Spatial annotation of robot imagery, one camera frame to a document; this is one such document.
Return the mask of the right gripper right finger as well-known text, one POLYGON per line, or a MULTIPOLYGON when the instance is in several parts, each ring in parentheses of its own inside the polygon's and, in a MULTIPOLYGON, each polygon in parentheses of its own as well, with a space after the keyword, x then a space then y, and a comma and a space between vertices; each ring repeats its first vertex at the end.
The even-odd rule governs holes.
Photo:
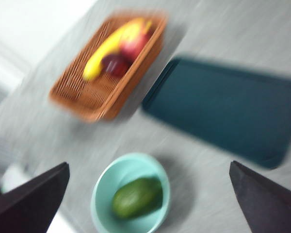
POLYGON ((291 233, 291 191, 237 161, 229 176, 253 233, 291 233))

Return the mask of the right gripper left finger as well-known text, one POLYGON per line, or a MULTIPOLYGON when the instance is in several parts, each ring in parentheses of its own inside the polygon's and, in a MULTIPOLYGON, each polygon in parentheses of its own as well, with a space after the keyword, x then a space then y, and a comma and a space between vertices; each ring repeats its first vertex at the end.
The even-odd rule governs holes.
POLYGON ((57 213, 70 177, 63 162, 0 195, 0 233, 45 233, 57 213))

